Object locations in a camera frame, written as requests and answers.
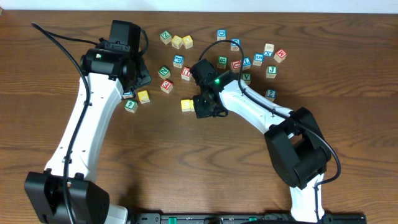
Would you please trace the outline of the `yellow O block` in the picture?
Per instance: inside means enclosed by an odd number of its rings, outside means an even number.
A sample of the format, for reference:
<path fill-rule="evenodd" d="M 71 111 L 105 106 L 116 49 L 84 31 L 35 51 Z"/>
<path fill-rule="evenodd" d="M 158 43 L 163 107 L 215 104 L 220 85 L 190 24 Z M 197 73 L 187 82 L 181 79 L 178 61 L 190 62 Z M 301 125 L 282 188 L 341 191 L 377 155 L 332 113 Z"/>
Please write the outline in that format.
<path fill-rule="evenodd" d="M 195 111 L 193 100 L 190 100 L 190 111 Z"/>

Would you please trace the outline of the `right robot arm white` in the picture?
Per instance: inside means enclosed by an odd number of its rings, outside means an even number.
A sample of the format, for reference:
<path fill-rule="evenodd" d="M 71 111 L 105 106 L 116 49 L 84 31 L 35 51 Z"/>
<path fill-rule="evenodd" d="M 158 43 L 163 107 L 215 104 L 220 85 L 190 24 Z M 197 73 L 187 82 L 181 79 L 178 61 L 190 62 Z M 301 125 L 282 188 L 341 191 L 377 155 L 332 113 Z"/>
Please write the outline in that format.
<path fill-rule="evenodd" d="M 266 140 L 272 166 L 290 187 L 291 216 L 299 222 L 319 221 L 325 214 L 322 195 L 314 188 L 323 180 L 331 152 L 312 113 L 279 106 L 256 93 L 233 72 L 218 73 L 202 59 L 190 69 L 200 94 L 193 97 L 197 118 L 225 117 L 234 112 L 257 128 Z"/>

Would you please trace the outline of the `yellow C block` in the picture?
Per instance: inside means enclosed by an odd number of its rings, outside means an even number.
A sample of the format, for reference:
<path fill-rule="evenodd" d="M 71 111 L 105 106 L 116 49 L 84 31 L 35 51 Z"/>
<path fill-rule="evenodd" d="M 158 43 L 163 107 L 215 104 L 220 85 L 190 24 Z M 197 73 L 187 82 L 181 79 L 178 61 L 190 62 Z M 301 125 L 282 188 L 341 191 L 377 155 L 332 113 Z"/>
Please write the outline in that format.
<path fill-rule="evenodd" d="M 181 101 L 181 109 L 183 112 L 191 111 L 191 100 L 186 99 Z"/>

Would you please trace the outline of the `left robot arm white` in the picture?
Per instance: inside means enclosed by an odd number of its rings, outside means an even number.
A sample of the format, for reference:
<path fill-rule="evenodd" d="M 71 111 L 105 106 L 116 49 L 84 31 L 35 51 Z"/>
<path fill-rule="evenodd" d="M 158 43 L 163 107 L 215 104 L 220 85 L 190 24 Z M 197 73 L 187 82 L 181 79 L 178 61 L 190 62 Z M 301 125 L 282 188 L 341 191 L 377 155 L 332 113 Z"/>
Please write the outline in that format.
<path fill-rule="evenodd" d="M 78 96 L 63 137 L 42 172 L 29 172 L 24 190 L 42 223 L 126 223 L 129 210 L 96 184 L 108 124 L 125 93 L 151 81 L 140 48 L 146 33 L 115 20 L 109 38 L 74 60 Z"/>

